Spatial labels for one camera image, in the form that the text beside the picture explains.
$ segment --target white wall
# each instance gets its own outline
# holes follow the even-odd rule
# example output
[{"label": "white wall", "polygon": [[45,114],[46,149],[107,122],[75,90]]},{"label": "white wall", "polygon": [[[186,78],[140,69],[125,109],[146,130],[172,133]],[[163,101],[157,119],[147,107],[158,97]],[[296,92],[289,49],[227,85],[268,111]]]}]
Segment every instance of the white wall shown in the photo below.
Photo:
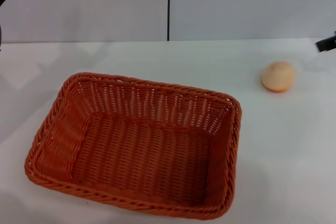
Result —
[{"label": "white wall", "polygon": [[7,0],[4,42],[166,40],[167,0]]},{"label": "white wall", "polygon": [[336,0],[171,0],[172,40],[328,37]]}]

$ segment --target basket rim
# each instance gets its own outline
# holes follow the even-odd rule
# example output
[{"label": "basket rim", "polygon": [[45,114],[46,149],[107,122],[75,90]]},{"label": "basket rim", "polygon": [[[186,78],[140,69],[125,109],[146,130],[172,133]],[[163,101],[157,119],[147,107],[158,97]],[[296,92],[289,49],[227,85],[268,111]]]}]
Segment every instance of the basket rim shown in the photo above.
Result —
[{"label": "basket rim", "polygon": [[[241,107],[240,107],[239,102],[233,97],[231,97],[230,95],[211,91],[211,90],[181,86],[177,84],[167,84],[167,83],[161,83],[161,82],[146,81],[146,80],[141,80],[137,78],[129,78],[129,77],[124,77],[124,76],[116,76],[116,75],[108,75],[108,74],[80,72],[80,73],[70,76],[64,82],[61,90],[58,92],[58,95],[52,105],[50,112],[46,116],[40,129],[38,130],[38,132],[36,133],[34,137],[32,147],[29,150],[29,153],[25,160],[25,173],[32,182],[34,182],[35,184],[44,186],[46,188],[49,188],[50,186],[57,186],[57,191],[60,191],[65,194],[74,195],[74,196],[81,195],[80,197],[86,198],[89,200],[95,200],[97,196],[101,196],[105,198],[106,200],[95,200],[95,201],[98,201],[98,202],[113,201],[114,202],[113,205],[117,207],[121,207],[121,208],[123,208],[123,205],[127,205],[128,203],[131,202],[134,205],[134,208],[136,209],[131,209],[129,207],[126,207],[126,209],[140,211],[140,212],[147,212],[147,213],[151,213],[153,211],[161,209],[162,211],[170,210],[172,212],[175,212],[176,215],[174,216],[177,216],[177,217],[210,220],[210,219],[215,219],[217,217],[220,217],[229,209],[232,203],[232,202],[227,202],[227,191],[229,190],[229,187],[227,188],[225,192],[223,192],[222,199],[218,203],[218,205],[214,205],[211,207],[186,207],[186,206],[169,205],[165,203],[156,203],[156,202],[151,202],[151,201],[138,200],[136,198],[128,198],[125,196],[114,195],[106,191],[93,189],[93,188],[86,187],[83,185],[80,186],[74,183],[63,182],[63,181],[57,180],[55,178],[52,178],[52,177],[49,177],[47,175],[40,173],[34,167],[34,165],[33,166],[31,165],[32,160],[35,159],[36,156],[38,156],[41,150],[43,149],[43,144],[39,144],[39,143],[43,142],[43,139],[45,139],[48,135],[48,129],[52,129],[53,125],[56,123],[55,120],[52,120],[52,117],[57,116],[60,113],[59,108],[62,107],[62,105],[67,101],[69,90],[71,90],[74,87],[74,85],[76,85],[76,83],[80,82],[81,80],[85,80],[85,81],[92,80],[94,82],[109,81],[111,83],[118,84],[121,86],[122,86],[122,83],[131,83],[134,87],[138,87],[138,88],[147,88],[147,89],[159,88],[161,90],[163,88],[165,93],[169,92],[169,94],[171,95],[189,94],[192,96],[198,96],[200,98],[208,98],[208,99],[211,98],[211,100],[225,104],[226,106],[229,106],[233,109],[232,111],[233,115],[232,115],[230,124],[231,126],[235,124],[236,137],[233,140],[238,142],[240,120],[241,120]],[[228,169],[228,174],[233,176],[233,179],[234,179],[237,150],[233,149],[230,143],[228,143],[228,145],[229,145],[228,146],[229,147],[229,157],[234,161],[234,170]],[[231,185],[231,187],[233,189],[231,193],[234,194],[234,187],[235,187],[234,182]],[[91,194],[95,196],[85,197],[82,195],[82,193],[87,193],[87,194]]]}]

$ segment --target orange wicker basket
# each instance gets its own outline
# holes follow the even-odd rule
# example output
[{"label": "orange wicker basket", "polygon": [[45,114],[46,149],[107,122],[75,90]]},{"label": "orange wicker basket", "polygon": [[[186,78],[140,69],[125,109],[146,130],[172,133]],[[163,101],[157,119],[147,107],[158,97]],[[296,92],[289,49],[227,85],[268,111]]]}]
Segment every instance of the orange wicker basket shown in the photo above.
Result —
[{"label": "orange wicker basket", "polygon": [[25,172],[104,204],[215,219],[233,201],[240,119],[226,94],[78,73],[38,130]]}]

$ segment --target white tabletop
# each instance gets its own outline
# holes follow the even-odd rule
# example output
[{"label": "white tabletop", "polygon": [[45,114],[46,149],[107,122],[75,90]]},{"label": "white tabletop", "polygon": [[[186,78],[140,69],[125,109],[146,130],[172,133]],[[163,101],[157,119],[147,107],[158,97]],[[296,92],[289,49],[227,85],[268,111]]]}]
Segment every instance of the white tabletop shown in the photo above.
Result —
[{"label": "white tabletop", "polygon": [[[259,83],[274,60],[298,69],[294,87]],[[30,182],[24,160],[62,83],[91,71],[225,92],[243,110],[236,195],[225,224],[336,221],[336,50],[310,39],[9,44],[0,52],[0,222],[198,223],[139,214]]]}]

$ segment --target peach-colored ball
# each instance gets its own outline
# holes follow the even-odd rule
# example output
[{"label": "peach-colored ball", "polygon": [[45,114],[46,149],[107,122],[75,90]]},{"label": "peach-colored ball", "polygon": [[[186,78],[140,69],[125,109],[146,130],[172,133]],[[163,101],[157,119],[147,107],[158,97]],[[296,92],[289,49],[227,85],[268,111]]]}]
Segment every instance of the peach-colored ball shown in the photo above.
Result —
[{"label": "peach-colored ball", "polygon": [[286,61],[270,64],[261,74],[261,83],[270,91],[281,93],[291,88],[296,78],[296,70]]}]

